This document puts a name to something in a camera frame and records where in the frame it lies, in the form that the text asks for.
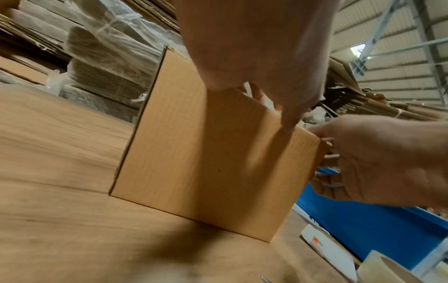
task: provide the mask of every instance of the blue machine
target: blue machine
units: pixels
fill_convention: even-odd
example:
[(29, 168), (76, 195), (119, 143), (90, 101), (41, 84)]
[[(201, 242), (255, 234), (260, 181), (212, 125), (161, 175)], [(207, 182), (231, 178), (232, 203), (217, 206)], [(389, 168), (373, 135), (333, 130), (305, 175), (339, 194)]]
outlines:
[(376, 250), (413, 270), (448, 237), (448, 221), (426, 210), (329, 200), (310, 184), (296, 204), (360, 260)]

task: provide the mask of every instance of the tape roll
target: tape roll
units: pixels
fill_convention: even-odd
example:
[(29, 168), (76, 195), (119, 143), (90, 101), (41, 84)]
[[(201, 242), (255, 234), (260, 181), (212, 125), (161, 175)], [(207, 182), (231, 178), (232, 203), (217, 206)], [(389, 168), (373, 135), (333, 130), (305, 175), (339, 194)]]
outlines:
[(423, 283), (409, 270), (374, 250), (358, 268), (357, 276), (361, 283)]

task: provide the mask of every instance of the warehouse ceiling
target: warehouse ceiling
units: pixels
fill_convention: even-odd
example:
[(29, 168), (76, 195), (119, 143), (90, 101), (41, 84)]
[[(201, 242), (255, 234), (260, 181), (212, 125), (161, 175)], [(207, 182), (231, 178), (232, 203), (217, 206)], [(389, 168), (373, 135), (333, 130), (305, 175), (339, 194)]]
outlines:
[(448, 0), (346, 0), (331, 50), (351, 61), (362, 87), (403, 102), (448, 104)]

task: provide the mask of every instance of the table surface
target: table surface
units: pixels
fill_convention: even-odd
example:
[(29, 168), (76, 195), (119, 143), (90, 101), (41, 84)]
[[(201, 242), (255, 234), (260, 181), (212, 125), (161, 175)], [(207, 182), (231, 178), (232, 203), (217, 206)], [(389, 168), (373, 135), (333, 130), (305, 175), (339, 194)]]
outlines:
[(0, 118), (3, 282), (346, 282), (294, 212), (268, 244), (110, 197), (129, 123), (8, 85)]

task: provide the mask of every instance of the hand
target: hand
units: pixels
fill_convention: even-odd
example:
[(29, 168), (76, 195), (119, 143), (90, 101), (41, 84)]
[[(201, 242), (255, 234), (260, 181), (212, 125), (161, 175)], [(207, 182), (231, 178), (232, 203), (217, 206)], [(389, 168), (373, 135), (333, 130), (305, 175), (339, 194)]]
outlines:
[(210, 90), (257, 85), (293, 131), (319, 102), (339, 0), (175, 0), (187, 50)]
[(381, 116), (344, 115), (309, 129), (330, 138), (337, 155), (318, 174), (314, 190), (334, 200), (391, 206), (448, 207), (448, 124)]

